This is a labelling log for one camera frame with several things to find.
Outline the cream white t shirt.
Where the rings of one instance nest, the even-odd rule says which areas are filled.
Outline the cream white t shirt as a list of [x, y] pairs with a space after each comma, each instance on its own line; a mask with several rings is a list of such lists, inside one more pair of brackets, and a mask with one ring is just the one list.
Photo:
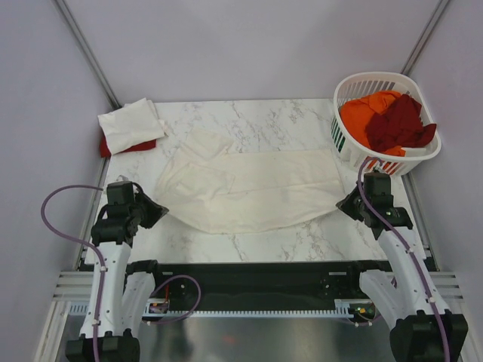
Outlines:
[[237, 153], [232, 144], [192, 130], [158, 179], [157, 202], [202, 232], [243, 234], [324, 216], [344, 196], [328, 149]]

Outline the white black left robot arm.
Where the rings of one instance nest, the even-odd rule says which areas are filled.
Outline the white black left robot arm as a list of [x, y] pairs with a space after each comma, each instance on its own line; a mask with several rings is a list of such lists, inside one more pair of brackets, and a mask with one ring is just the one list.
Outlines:
[[168, 209], [136, 183], [109, 186], [106, 194], [91, 229], [97, 261], [88, 311], [79, 337], [66, 343], [69, 361], [138, 361], [137, 334], [146, 303], [165, 290], [155, 260], [128, 260], [137, 231], [152, 228]]

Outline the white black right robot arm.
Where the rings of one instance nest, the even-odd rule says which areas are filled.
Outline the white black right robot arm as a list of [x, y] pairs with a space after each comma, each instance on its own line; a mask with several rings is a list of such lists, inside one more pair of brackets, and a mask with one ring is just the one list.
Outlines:
[[370, 195], [358, 182], [337, 207], [373, 232], [392, 274], [371, 269], [346, 277], [347, 291], [367, 295], [389, 327], [396, 361], [457, 361], [468, 333], [462, 314], [455, 314], [437, 291], [423, 258], [416, 251], [414, 225], [403, 207], [394, 207], [389, 187]]

